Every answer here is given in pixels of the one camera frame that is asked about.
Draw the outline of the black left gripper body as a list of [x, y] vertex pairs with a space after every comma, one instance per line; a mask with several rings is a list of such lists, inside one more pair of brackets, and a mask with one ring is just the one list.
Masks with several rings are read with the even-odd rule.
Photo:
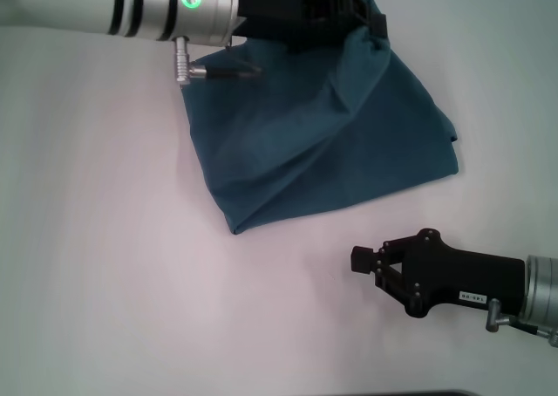
[[307, 51], [340, 44], [345, 17], [308, 20], [303, 0], [238, 0], [236, 37], [283, 44], [290, 51]]

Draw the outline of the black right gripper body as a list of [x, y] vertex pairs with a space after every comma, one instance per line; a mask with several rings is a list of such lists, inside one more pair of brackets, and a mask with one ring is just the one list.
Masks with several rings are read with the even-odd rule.
[[425, 317], [440, 304], [487, 310], [497, 299], [507, 315], [520, 314], [526, 289], [526, 263], [521, 259], [455, 249], [437, 230], [423, 229], [407, 239], [402, 278], [410, 293], [405, 312]]

